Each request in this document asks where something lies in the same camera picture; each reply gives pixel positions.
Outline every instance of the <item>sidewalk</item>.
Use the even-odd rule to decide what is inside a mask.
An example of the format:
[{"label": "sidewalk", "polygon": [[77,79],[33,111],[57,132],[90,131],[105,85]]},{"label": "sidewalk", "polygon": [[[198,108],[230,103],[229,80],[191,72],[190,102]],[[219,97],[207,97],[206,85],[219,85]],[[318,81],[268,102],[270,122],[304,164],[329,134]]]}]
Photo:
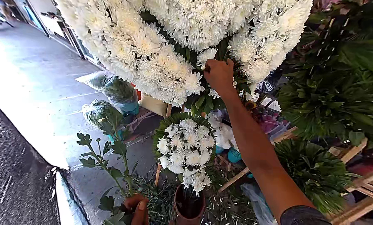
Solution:
[{"label": "sidewalk", "polygon": [[[114,182],[104,171],[80,166],[79,155],[86,149],[76,144],[76,134],[107,140],[80,111],[82,105],[107,97],[75,80],[99,69],[36,28],[19,22],[15,26],[0,26],[0,109],[50,164],[69,169],[67,179],[90,223],[101,224],[109,213],[99,211],[99,198]],[[149,118],[144,130],[154,130],[160,119]],[[128,148],[128,158],[129,165],[139,160],[136,171],[144,175],[155,160],[151,138],[140,140]],[[116,156],[109,158],[121,168]]]}]

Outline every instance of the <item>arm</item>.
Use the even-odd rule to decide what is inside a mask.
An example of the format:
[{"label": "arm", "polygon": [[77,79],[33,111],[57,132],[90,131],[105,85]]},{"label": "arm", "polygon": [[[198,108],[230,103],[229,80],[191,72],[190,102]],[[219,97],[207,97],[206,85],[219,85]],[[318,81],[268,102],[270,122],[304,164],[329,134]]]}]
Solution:
[{"label": "arm", "polygon": [[234,63],[207,60],[204,78],[224,101],[231,120],[232,130],[244,163],[252,172],[266,198],[267,204],[279,223],[281,214],[289,207],[313,207],[294,181],[289,177],[274,151],[268,137],[241,103],[232,85]]}]

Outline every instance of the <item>person's hand holding stems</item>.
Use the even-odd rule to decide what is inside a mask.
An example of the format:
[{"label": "person's hand holding stems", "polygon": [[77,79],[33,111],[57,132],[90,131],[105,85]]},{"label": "person's hand holding stems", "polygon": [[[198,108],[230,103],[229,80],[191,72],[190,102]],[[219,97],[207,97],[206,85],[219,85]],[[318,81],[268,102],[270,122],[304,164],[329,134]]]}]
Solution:
[{"label": "person's hand holding stems", "polygon": [[131,225],[148,225],[149,216],[148,216],[148,207],[147,203],[149,199],[144,197],[141,194],[135,194],[130,198],[126,198],[124,201],[124,206],[127,210],[135,210],[134,216],[132,218]]}]

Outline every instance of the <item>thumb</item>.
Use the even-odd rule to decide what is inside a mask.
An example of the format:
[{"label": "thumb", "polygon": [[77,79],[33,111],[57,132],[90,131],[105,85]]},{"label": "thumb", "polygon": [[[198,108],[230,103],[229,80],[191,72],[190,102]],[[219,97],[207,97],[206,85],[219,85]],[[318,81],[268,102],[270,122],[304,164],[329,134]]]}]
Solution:
[{"label": "thumb", "polygon": [[131,225],[147,225],[146,214],[148,209],[146,207],[146,200],[139,202],[138,206],[135,209],[134,217],[132,219]]}]

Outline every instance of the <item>forearm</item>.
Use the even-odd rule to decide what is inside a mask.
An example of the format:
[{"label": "forearm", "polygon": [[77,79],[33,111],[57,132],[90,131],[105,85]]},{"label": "forearm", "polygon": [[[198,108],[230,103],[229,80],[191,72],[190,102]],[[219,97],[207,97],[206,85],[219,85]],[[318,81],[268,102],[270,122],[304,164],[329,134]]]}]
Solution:
[{"label": "forearm", "polygon": [[268,137],[241,103],[236,90],[223,95],[236,144],[277,219],[289,207],[314,207],[286,173]]},{"label": "forearm", "polygon": [[222,97],[231,120],[232,130],[244,163],[252,173],[280,167],[274,147],[243,106],[235,89]]}]

